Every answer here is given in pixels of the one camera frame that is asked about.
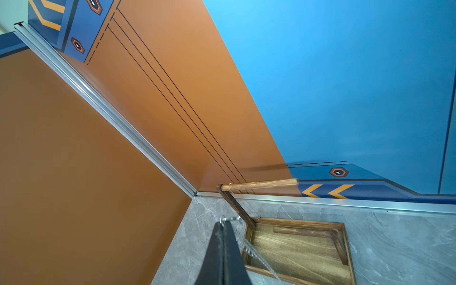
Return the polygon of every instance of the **aluminum trim strip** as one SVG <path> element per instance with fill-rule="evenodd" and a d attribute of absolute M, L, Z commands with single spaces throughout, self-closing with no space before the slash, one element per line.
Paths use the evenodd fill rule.
<path fill-rule="evenodd" d="M 388 202 L 371 200 L 349 200 L 331 198 L 307 198 L 272 195 L 233 194 L 236 199 L 254 200 L 269 203 L 306 204 L 309 206 L 352 207 L 394 212 L 424 212 L 429 214 L 456 214 L 456 205 L 410 202 Z M 219 197 L 216 192 L 198 192 L 197 197 Z"/>

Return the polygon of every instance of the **wooden board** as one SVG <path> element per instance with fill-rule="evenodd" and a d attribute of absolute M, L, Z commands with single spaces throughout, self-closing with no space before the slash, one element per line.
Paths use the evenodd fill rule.
<path fill-rule="evenodd" d="M 256 229 L 246 228 L 245 237 L 275 269 L 280 277 L 298 285 L 355 285 L 353 265 L 348 246 L 347 233 L 342 223 L 299 221 L 273 218 L 253 218 Z M 315 229 L 314 236 L 275 233 L 274 226 Z M 345 247 L 348 265 L 331 238 L 322 238 L 319 231 L 340 232 L 341 246 Z M 272 274 L 256 259 L 242 253 L 246 269 L 260 274 Z"/>

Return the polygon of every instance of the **blue wall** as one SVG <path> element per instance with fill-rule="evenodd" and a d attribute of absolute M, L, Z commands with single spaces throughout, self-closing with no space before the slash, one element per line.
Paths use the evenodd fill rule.
<path fill-rule="evenodd" d="M 287 163 L 350 161 L 438 192 L 455 1 L 204 2 Z"/>

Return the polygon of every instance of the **marble tile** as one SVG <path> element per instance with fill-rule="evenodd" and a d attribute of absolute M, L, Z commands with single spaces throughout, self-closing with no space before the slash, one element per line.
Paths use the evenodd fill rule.
<path fill-rule="evenodd" d="M 456 216 L 249 201 L 252 216 L 345 223 L 358 285 L 456 284 Z M 192 285 L 214 223 L 236 216 L 221 198 L 196 197 L 152 285 Z M 245 224 L 233 224 L 244 233 Z M 249 272 L 254 284 L 279 284 Z"/>

